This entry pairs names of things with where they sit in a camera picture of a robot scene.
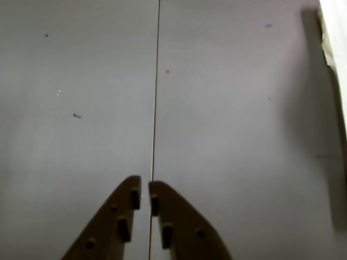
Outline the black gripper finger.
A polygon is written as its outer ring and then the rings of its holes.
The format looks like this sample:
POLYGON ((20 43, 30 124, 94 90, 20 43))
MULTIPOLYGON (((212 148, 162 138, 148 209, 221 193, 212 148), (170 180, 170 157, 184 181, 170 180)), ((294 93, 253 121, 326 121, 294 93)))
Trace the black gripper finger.
POLYGON ((170 250, 172 259, 232 259, 208 220, 170 185, 151 181, 149 194, 162 248, 170 250))
POLYGON ((63 259, 123 259, 131 241, 133 215, 140 209, 141 177, 122 181, 88 222, 63 259))

